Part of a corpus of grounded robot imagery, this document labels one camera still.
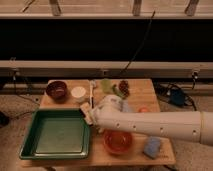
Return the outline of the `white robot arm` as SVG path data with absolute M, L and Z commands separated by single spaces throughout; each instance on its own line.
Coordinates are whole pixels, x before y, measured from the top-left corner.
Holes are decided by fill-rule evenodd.
M 213 112 L 127 113 L 122 108 L 116 95 L 105 96 L 94 108 L 80 106 L 89 125 L 213 146 Z

